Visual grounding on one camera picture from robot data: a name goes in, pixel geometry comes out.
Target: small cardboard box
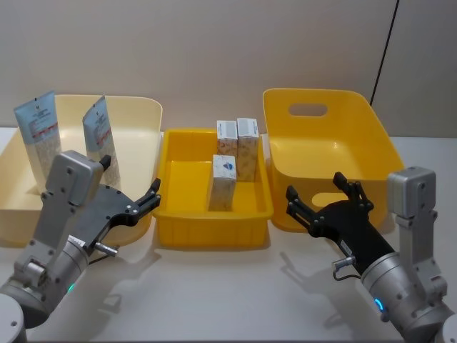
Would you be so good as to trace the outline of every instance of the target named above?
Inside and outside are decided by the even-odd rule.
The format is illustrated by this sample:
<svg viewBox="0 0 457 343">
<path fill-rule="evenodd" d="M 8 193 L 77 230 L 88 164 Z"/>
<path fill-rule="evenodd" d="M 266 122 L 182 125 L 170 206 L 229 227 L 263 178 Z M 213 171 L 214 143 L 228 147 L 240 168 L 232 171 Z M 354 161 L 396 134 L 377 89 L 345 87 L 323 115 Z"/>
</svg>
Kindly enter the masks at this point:
<svg viewBox="0 0 457 343">
<path fill-rule="evenodd" d="M 254 181 L 257 165 L 258 128 L 255 119 L 238 118 L 238 181 Z"/>
<path fill-rule="evenodd" d="M 208 210 L 230 211 L 236 185 L 235 157 L 213 155 L 209 180 Z"/>
<path fill-rule="evenodd" d="M 218 155 L 231 155 L 236 158 L 238 150 L 238 132 L 236 121 L 217 121 L 217 153 Z"/>
</svg>

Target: white table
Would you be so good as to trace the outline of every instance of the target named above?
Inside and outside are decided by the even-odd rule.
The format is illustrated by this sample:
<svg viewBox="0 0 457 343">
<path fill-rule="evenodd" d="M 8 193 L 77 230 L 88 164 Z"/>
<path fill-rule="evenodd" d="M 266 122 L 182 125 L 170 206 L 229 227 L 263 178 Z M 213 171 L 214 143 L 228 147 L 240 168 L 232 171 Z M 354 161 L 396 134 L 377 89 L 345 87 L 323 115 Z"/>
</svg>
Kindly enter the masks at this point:
<svg viewBox="0 0 457 343">
<path fill-rule="evenodd" d="M 0 150 L 13 129 L 0 129 Z M 405 165 L 438 176 L 435 255 L 448 280 L 447 303 L 457 309 L 457 139 L 393 138 Z M 31 341 L 295 340 L 390 341 L 358 280 L 335 282 L 341 254 L 324 239 L 269 225 L 270 244 L 250 252 L 160 249 L 154 223 L 119 256 L 90 266 L 49 320 L 29 330 Z M 398 247 L 398 232 L 386 235 Z M 0 248 L 0 282 L 19 249 Z"/>
</svg>

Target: white wall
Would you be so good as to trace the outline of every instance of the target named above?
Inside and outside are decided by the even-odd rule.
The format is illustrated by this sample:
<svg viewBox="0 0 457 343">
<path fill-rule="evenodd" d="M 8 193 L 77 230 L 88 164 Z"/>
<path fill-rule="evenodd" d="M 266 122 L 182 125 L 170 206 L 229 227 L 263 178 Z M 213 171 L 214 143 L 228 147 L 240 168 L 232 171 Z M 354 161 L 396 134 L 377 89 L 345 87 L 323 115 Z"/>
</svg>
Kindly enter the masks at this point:
<svg viewBox="0 0 457 343">
<path fill-rule="evenodd" d="M 15 125 L 12 109 L 49 89 L 152 97 L 164 106 L 163 128 L 238 116 L 263 128 L 262 92 L 271 87 L 352 89 L 369 99 L 394 6 L 1 0 L 0 125 Z"/>
<path fill-rule="evenodd" d="M 456 0 L 400 0 L 373 101 L 390 135 L 457 137 L 456 14 Z"/>
</svg>

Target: black cable on wall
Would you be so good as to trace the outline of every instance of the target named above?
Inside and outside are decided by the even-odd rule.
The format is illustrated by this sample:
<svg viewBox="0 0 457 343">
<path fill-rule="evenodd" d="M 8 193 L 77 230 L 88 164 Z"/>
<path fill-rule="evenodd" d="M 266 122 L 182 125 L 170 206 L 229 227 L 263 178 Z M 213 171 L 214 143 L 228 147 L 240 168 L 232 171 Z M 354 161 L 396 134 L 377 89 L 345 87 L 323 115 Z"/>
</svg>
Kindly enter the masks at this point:
<svg viewBox="0 0 457 343">
<path fill-rule="evenodd" d="M 400 3 L 400 0 L 397 0 L 397 2 L 396 2 L 396 4 L 395 4 L 395 9 L 393 10 L 393 16 L 392 16 L 392 21 L 391 21 L 391 27 L 390 27 L 389 30 L 388 30 L 386 45 L 384 46 L 383 57 L 382 57 L 382 59 L 381 59 L 381 63 L 379 64 L 378 75 L 376 76 L 376 81 L 375 81 L 375 83 L 374 83 L 373 93 L 371 94 L 370 105 L 373 105 L 374 94 L 376 93 L 376 88 L 378 88 L 379 76 L 381 75 L 381 70 L 382 70 L 382 68 L 383 68 L 384 59 L 386 58 L 386 52 L 387 52 L 388 43 L 389 43 L 389 41 L 391 40 L 391 34 L 392 34 L 393 23 L 395 22 L 395 17 L 396 17 L 396 15 L 397 15 L 397 9 L 398 9 L 398 4 L 399 4 L 399 3 Z"/>
</svg>

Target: yellow basket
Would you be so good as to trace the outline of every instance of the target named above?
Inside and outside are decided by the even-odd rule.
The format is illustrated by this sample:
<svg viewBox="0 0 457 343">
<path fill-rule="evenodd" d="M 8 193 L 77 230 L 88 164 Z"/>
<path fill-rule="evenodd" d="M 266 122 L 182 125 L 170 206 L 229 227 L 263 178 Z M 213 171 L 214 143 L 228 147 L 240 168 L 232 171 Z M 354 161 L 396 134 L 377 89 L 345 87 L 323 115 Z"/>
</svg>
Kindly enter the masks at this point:
<svg viewBox="0 0 457 343">
<path fill-rule="evenodd" d="M 165 132 L 158 177 L 161 205 L 153 215 L 159 241 L 171 248 L 254 248 L 266 238 L 273 205 L 262 143 L 254 182 L 237 182 L 230 212 L 206 208 L 211 161 L 217 152 L 215 129 Z"/>
<path fill-rule="evenodd" d="M 322 106 L 323 114 L 314 115 Z M 269 89 L 263 94 L 271 160 L 272 222 L 286 231 L 303 227 L 286 214 L 292 184 L 314 210 L 345 199 L 333 185 L 335 172 L 360 180 L 375 208 L 371 223 L 387 214 L 386 179 L 403 163 L 368 102 L 358 93 L 323 89 Z M 291 114 L 294 110 L 301 113 Z"/>
</svg>

